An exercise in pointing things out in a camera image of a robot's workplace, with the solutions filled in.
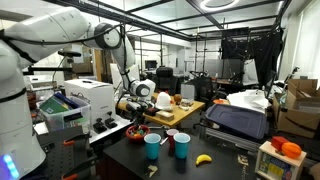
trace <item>ceiling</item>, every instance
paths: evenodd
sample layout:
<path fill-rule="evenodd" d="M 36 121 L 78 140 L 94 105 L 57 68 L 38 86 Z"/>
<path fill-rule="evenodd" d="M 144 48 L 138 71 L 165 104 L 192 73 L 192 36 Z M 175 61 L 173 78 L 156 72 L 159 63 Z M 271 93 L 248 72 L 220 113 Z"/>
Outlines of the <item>ceiling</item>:
<path fill-rule="evenodd" d="M 45 0 L 74 6 L 89 14 L 126 24 L 128 34 L 145 36 L 165 34 L 184 40 L 216 38 L 215 33 L 233 28 L 251 28 L 250 32 L 275 29 L 292 0 L 239 0 L 228 8 L 206 11 L 202 0 Z M 208 6 L 220 6 L 233 0 L 211 0 Z"/>

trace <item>storage bin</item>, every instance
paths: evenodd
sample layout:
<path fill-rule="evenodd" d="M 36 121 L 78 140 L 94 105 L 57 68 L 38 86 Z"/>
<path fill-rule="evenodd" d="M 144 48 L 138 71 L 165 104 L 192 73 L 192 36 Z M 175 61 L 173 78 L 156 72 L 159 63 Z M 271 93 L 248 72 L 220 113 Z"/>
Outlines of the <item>storage bin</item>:
<path fill-rule="evenodd" d="M 70 100 L 80 107 L 66 112 L 48 114 L 40 109 L 49 131 L 58 131 L 74 126 L 82 126 L 83 133 L 89 132 L 91 105 L 77 97 L 70 96 Z"/>

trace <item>orange bowl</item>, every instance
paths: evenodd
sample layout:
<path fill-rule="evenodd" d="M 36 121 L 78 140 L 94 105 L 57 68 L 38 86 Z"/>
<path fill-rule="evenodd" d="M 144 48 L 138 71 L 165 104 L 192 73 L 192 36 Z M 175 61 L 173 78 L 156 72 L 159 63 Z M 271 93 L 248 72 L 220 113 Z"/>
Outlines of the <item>orange bowl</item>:
<path fill-rule="evenodd" d="M 132 136 L 129 132 L 133 130 L 136 126 L 130 126 L 126 131 L 126 136 L 129 138 L 130 142 L 133 143 L 142 143 L 144 142 L 144 137 L 150 133 L 150 129 L 148 126 L 140 125 L 141 129 L 146 132 L 143 136 Z"/>

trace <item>robotic arm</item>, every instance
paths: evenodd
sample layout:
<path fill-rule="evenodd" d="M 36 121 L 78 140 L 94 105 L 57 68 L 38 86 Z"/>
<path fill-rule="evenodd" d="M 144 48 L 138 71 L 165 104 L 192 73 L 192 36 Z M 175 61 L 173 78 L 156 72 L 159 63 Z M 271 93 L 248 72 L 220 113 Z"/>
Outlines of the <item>robotic arm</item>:
<path fill-rule="evenodd" d="M 33 17 L 0 31 L 0 179 L 20 179 L 45 159 L 32 133 L 26 89 L 21 69 L 57 52 L 70 43 L 82 42 L 110 49 L 117 61 L 124 88 L 150 100 L 155 84 L 130 76 L 135 63 L 132 46 L 115 27 L 89 23 L 75 8 Z"/>

